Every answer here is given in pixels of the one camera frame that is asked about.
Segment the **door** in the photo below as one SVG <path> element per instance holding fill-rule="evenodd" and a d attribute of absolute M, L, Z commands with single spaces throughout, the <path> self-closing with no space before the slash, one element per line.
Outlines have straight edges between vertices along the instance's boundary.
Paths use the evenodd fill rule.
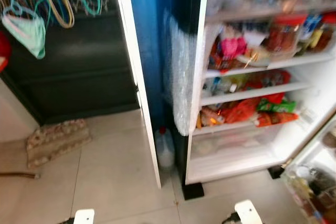
<path fill-rule="evenodd" d="M 143 79 L 140 52 L 138 46 L 137 32 L 135 30 L 135 23 L 133 17 L 131 0 L 118 0 L 120 15 L 123 24 L 124 36 L 127 44 L 128 54 L 131 62 L 134 83 L 138 87 L 137 96 L 142 110 L 142 115 L 145 121 L 145 127 L 148 135 L 149 147 L 152 155 L 153 168 L 158 188 L 161 188 L 160 174 L 158 161 L 156 159 L 154 137 L 152 131 L 152 124 L 149 114 L 147 95 Z"/>
<path fill-rule="evenodd" d="M 336 223 L 336 114 L 286 167 L 281 178 L 312 223 Z"/>

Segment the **rug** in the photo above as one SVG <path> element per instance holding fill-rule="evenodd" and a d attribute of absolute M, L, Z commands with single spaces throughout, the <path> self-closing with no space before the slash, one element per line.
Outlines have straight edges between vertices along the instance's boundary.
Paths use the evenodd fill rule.
<path fill-rule="evenodd" d="M 43 126 L 27 140 L 27 166 L 36 168 L 90 141 L 90 132 L 84 119 Z"/>

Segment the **red bottle cap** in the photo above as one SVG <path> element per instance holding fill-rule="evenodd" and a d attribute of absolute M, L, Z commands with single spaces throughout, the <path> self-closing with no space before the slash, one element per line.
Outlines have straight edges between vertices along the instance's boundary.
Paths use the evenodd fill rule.
<path fill-rule="evenodd" d="M 275 17 L 274 22 L 280 25 L 297 26 L 302 25 L 308 17 L 308 14 L 290 14 Z"/>
<path fill-rule="evenodd" d="M 160 129 L 159 129 L 159 133 L 160 134 L 164 134 L 166 132 L 166 127 L 160 127 Z"/>

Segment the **tile floor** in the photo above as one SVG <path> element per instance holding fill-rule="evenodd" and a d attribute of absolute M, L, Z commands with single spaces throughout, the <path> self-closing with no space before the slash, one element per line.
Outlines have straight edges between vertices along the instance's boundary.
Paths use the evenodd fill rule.
<path fill-rule="evenodd" d="M 265 224 L 305 219 L 266 171 L 204 184 L 205 197 L 184 201 L 177 172 L 157 189 L 140 111 L 88 119 L 93 141 L 39 170 L 40 179 L 0 178 L 1 224 L 57 224 L 95 209 L 95 224 L 220 224 L 251 199 Z M 0 145 L 0 170 L 25 170 L 24 142 Z"/>

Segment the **plastic water jug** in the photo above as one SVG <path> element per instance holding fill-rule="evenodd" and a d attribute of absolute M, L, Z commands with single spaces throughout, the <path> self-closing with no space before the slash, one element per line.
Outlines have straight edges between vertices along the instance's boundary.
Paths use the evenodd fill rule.
<path fill-rule="evenodd" d="M 155 148 L 161 170 L 171 170 L 174 167 L 175 149 L 172 134 L 166 127 L 155 131 Z"/>

